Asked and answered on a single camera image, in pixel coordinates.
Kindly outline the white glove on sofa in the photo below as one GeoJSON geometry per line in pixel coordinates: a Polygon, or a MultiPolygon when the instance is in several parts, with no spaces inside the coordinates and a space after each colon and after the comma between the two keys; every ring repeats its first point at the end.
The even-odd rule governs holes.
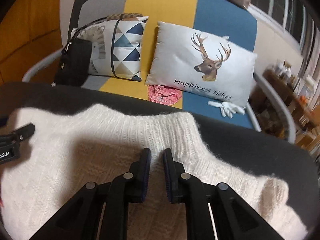
{"type": "Polygon", "coordinates": [[[244,108],[227,101],[225,102],[208,101],[207,104],[209,106],[219,108],[221,115],[223,117],[228,117],[230,119],[232,119],[235,114],[245,115],[246,113],[244,108]]]}

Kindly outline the triangle pattern pillow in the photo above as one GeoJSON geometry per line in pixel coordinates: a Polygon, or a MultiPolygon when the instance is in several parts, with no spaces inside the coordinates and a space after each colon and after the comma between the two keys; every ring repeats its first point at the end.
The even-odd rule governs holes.
{"type": "Polygon", "coordinates": [[[72,38],[92,42],[89,75],[141,81],[140,55],[148,16],[117,14],[73,28],[72,38]]]}

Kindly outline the black handbag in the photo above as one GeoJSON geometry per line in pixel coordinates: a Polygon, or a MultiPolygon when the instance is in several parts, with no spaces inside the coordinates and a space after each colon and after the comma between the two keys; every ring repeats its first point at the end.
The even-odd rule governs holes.
{"type": "Polygon", "coordinates": [[[63,49],[59,69],[54,77],[56,85],[81,87],[88,78],[92,42],[73,39],[63,49]]]}

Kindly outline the grey yellow blue sofa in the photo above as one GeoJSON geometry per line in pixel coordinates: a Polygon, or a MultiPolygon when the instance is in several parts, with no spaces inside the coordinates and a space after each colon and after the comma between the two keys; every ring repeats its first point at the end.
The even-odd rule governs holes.
{"type": "Polygon", "coordinates": [[[257,20],[226,0],[86,0],[67,44],[30,68],[28,82],[55,59],[56,85],[84,87],[169,104],[260,130],[253,112],[259,86],[284,138],[294,120],[256,67],[257,20]],[[172,90],[159,100],[157,88],[172,90]]]}

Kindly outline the pink cloth on sofa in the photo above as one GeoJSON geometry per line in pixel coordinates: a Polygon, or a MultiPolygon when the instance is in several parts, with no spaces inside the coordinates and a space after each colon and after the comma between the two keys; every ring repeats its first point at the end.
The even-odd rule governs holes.
{"type": "Polygon", "coordinates": [[[172,106],[182,98],[182,92],[178,89],[164,85],[149,85],[148,100],[162,105],[172,106]]]}

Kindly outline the cream knitted sweater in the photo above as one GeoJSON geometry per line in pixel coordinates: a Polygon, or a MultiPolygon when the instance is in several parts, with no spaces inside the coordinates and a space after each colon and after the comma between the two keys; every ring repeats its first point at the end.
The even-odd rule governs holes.
{"type": "Polygon", "coordinates": [[[1,214],[13,239],[29,239],[89,181],[103,184],[126,172],[142,149],[151,151],[146,201],[129,210],[129,239],[186,239],[185,211],[171,205],[162,154],[202,182],[228,184],[284,239],[308,231],[288,206],[288,184],[275,176],[254,176],[217,158],[202,141],[189,113],[131,116],[97,104],[75,115],[36,108],[15,110],[7,134],[32,123],[35,133],[21,143],[21,157],[1,166],[1,214]]]}

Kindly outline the window with white frame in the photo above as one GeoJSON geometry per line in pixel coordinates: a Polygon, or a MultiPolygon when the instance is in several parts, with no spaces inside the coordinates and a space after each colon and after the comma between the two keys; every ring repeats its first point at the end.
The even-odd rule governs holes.
{"type": "Polygon", "coordinates": [[[307,57],[315,48],[316,25],[300,0],[251,0],[248,10],[307,57]]]}

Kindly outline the wooden side table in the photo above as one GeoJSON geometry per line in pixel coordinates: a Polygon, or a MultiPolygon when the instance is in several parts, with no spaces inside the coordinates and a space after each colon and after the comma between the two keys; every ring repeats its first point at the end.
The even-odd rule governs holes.
{"type": "Polygon", "coordinates": [[[319,113],[312,114],[273,70],[254,72],[253,79],[249,105],[257,119],[255,127],[315,154],[319,150],[319,113]]]}

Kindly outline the white deer print pillow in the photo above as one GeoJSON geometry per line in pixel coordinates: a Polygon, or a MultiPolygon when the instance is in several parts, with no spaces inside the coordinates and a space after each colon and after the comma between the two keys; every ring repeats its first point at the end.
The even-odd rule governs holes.
{"type": "Polygon", "coordinates": [[[158,22],[147,85],[164,85],[245,107],[257,55],[225,37],[158,22]]]}

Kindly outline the wooden wardrobe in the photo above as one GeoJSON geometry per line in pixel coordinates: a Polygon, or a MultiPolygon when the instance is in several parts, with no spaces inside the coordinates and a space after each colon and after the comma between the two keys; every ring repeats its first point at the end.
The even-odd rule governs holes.
{"type": "Polygon", "coordinates": [[[60,0],[15,0],[1,19],[1,84],[62,47],[60,0]]]}

